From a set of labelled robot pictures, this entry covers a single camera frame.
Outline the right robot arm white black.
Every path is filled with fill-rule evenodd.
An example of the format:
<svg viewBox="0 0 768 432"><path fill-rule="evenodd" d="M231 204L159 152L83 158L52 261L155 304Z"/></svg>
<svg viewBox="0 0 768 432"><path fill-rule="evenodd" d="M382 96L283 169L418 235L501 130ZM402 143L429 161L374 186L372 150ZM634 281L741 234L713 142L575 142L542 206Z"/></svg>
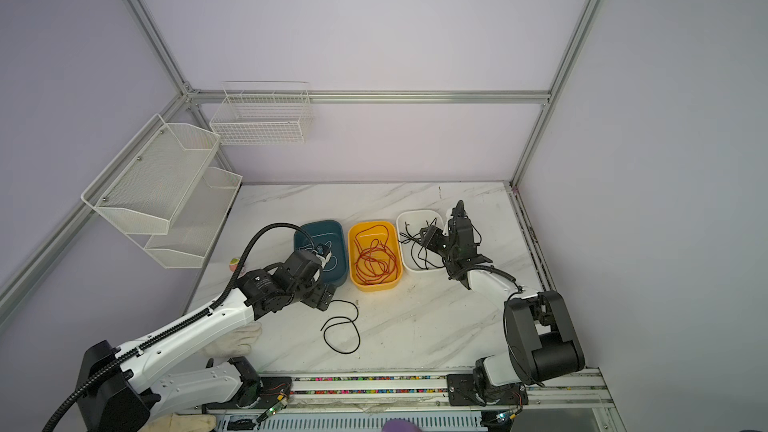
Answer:
<svg viewBox="0 0 768 432"><path fill-rule="evenodd" d="M481 236L458 201L440 228L422 228L417 242L440 257L449 279L476 292L502 313L505 351L478 359L470 374L448 377L449 401L489 406L527 404L528 386L583 370L586 359L563 296L526 294L517 278L479 252Z"/></svg>

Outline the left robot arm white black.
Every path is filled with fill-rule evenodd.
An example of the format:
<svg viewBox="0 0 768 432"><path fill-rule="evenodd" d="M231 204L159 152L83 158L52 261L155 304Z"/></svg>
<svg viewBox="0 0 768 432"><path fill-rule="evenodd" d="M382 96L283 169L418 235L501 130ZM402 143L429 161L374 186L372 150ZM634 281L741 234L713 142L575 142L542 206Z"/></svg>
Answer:
<svg viewBox="0 0 768 432"><path fill-rule="evenodd" d="M247 243L235 270L213 301L141 338L112 346L103 340L83 354L74 391L53 412L44 430L53 431L72 408L78 408L89 431L138 431L155 418L198 404L227 402L255 382L246 359L233 359L224 371L200 372L179 385L168 384L177 364L217 339L293 303L326 310L335 292L320 275L332 251L312 242L282 262L244 269L250 252L267 232L304 228L286 222L269 224Z"/></svg>

